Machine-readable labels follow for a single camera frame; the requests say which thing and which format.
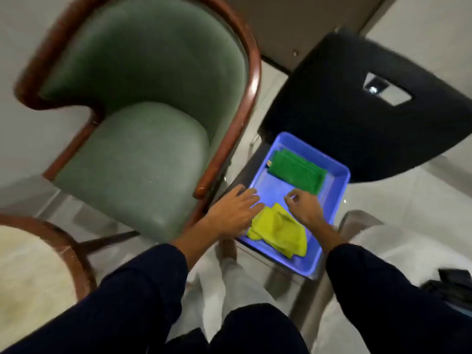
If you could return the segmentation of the blue plastic tray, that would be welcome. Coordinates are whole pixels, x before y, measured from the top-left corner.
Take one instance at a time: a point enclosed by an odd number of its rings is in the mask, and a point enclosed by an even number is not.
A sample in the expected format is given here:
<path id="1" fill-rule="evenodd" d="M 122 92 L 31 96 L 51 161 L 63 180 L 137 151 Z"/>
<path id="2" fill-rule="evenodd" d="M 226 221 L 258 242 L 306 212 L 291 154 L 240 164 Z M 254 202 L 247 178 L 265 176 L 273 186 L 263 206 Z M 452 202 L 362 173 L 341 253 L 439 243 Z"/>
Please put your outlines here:
<path id="1" fill-rule="evenodd" d="M 287 209 L 286 203 L 284 202 L 284 196 L 286 196 L 294 187 L 291 184 L 285 183 L 268 174 L 266 165 L 269 160 L 272 160 L 273 154 L 276 150 L 282 150 L 284 148 L 327 171 L 327 176 L 318 195 L 318 200 L 322 206 L 325 220 L 332 225 L 339 205 L 344 198 L 345 189 L 349 183 L 351 172 L 347 166 L 334 160 L 316 148 L 313 148 L 290 133 L 281 132 L 275 138 L 275 141 L 268 150 L 265 158 L 259 161 L 259 168 L 249 187 L 257 190 L 261 202 L 266 206 L 272 206 L 275 203 L 279 203 L 282 207 Z M 305 231 L 305 234 L 307 239 L 306 255 L 303 257 L 292 256 L 291 259 L 285 257 L 262 240 L 254 241 L 247 236 L 242 236 L 239 238 L 239 242 L 251 250 L 260 253 L 269 260 L 286 267 L 293 273 L 314 280 L 318 276 L 318 267 L 322 261 L 322 250 L 317 240 L 308 230 Z"/>

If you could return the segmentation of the person's right forearm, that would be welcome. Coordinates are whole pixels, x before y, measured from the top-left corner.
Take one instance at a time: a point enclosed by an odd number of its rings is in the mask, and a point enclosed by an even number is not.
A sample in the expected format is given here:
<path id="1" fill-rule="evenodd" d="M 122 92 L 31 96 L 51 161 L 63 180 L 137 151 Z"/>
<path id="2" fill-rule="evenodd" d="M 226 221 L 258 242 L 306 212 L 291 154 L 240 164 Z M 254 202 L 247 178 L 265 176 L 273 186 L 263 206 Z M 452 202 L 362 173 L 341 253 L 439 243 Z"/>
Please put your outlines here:
<path id="1" fill-rule="evenodd" d="M 311 354 L 472 354 L 472 316 L 427 288 L 472 260 L 394 226 L 372 226 L 327 255 L 334 298 Z"/>

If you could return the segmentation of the round table with wooden rim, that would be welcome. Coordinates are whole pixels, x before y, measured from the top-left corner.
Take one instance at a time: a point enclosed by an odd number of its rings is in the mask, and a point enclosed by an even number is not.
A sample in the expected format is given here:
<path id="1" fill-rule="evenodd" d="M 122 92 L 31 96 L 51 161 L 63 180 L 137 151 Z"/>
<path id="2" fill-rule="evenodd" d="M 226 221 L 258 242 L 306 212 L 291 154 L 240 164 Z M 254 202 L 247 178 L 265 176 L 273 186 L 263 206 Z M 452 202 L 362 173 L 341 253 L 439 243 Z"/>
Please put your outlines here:
<path id="1" fill-rule="evenodd" d="M 96 289 L 77 246 L 49 222 L 0 214 L 0 352 Z"/>

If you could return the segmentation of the black bag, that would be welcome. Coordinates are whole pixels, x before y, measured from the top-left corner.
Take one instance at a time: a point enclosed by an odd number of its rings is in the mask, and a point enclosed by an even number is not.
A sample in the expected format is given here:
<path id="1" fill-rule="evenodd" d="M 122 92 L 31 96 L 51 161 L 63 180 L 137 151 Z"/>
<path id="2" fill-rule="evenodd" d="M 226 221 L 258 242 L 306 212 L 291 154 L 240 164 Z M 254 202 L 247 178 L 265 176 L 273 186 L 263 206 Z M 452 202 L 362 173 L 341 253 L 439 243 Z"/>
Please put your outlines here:
<path id="1" fill-rule="evenodd" d="M 439 280 L 427 280 L 420 288 L 453 309 L 472 317 L 472 275 L 460 268 L 438 268 Z"/>

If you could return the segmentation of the black plastic chair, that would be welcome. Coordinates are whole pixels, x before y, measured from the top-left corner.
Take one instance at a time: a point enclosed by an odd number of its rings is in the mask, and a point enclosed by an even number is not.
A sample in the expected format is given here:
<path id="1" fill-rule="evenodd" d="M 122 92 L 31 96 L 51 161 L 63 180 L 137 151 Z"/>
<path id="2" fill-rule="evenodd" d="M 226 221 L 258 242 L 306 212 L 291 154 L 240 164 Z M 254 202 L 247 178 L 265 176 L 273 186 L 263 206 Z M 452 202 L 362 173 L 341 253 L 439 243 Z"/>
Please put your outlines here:
<path id="1" fill-rule="evenodd" d="M 260 147 L 224 194 L 249 187 L 281 132 L 347 166 L 349 184 L 377 182 L 472 135 L 472 99 L 413 60 L 337 30 L 288 77 L 259 128 Z"/>

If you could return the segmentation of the person's white trousers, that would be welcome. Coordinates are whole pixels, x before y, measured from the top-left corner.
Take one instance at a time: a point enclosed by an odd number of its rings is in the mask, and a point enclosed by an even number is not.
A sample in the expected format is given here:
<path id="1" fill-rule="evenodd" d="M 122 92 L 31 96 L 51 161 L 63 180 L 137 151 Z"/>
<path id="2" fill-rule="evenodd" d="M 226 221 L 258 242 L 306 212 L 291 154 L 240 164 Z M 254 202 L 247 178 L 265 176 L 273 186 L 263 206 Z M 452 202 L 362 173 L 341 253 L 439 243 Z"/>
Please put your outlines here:
<path id="1" fill-rule="evenodd" d="M 224 258 L 220 264 L 220 269 L 221 275 L 217 279 L 223 285 L 220 289 L 226 290 L 222 307 L 217 312 L 221 326 L 225 317 L 232 310 L 257 303 L 269 303 L 274 306 L 274 300 L 268 291 L 262 284 L 253 279 L 236 260 L 230 257 Z M 203 286 L 197 283 L 186 290 L 181 304 L 180 317 L 172 325 L 166 340 L 184 334 L 196 327 L 200 327 L 204 331 L 205 297 Z"/>

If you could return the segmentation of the yellow cloth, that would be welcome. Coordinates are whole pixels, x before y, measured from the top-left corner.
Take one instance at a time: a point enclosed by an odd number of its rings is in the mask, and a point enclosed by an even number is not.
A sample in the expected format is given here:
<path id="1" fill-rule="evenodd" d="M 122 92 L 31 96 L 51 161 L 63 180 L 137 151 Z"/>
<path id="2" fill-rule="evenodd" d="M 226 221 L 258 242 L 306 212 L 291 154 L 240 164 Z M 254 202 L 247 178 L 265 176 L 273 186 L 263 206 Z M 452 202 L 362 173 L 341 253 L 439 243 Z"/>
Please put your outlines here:
<path id="1" fill-rule="evenodd" d="M 249 239 L 264 241 L 287 258 L 304 257 L 308 241 L 305 227 L 295 220 L 280 204 L 264 209 L 252 220 Z"/>

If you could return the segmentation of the green folded cloth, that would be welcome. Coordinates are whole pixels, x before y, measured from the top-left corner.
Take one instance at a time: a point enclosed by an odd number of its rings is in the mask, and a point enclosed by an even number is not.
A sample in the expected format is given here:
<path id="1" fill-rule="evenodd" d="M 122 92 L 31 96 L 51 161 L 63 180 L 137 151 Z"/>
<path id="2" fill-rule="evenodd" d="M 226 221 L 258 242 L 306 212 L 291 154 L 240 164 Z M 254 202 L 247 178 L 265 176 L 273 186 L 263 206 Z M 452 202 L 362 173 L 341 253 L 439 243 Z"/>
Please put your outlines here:
<path id="1" fill-rule="evenodd" d="M 327 171 L 283 148 L 275 150 L 269 160 L 268 173 L 294 188 L 318 195 Z"/>

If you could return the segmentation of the person's left hand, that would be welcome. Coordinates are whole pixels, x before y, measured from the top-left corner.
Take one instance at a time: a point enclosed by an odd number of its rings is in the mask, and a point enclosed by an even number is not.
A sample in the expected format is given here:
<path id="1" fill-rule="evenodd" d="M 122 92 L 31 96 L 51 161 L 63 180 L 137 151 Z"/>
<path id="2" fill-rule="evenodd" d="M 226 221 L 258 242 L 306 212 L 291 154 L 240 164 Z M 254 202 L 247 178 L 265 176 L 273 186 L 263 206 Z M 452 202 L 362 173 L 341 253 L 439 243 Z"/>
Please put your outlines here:
<path id="1" fill-rule="evenodd" d="M 254 188 L 233 199 L 220 198 L 201 220 L 206 233 L 216 240 L 232 239 L 251 227 L 252 220 L 265 207 L 260 201 L 251 208 L 243 208 L 243 198 L 257 195 Z"/>

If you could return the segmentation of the person's left forearm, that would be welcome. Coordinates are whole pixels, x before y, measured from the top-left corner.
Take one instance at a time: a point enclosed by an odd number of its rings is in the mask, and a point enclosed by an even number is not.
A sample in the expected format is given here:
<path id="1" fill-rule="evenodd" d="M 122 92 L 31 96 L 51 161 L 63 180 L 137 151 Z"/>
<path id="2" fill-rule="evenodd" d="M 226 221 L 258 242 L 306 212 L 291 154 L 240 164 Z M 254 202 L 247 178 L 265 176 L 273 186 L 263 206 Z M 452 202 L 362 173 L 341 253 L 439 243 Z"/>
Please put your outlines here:
<path id="1" fill-rule="evenodd" d="M 177 244 L 156 245 L 107 275 L 78 304 L 1 354 L 208 354 L 200 329 L 165 342 L 181 314 L 191 259 L 217 237 L 201 220 Z"/>

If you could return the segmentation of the person's right hand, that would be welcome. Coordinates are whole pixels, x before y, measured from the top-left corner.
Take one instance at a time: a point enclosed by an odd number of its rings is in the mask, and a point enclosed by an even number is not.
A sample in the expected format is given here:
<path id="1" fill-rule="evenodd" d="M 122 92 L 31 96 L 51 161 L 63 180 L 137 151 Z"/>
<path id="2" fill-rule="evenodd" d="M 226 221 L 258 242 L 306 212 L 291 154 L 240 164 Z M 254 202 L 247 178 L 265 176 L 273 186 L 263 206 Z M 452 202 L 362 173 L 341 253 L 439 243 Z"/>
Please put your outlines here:
<path id="1" fill-rule="evenodd" d="M 317 230 L 326 224 L 322 207 L 316 195 L 308 192 L 308 201 L 303 206 L 287 207 L 292 216 L 309 230 Z"/>

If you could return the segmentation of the person's dark shirt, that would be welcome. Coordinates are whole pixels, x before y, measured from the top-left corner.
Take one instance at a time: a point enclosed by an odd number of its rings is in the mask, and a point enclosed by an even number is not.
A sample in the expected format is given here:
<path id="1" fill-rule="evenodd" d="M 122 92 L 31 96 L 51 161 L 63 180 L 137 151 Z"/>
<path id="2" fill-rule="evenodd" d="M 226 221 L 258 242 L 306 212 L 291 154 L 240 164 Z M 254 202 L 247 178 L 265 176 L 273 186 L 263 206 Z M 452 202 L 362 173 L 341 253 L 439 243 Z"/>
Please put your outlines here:
<path id="1" fill-rule="evenodd" d="M 232 310 L 208 341 L 200 327 L 161 343 L 151 343 L 146 354 L 310 354 L 292 322 L 269 303 Z"/>

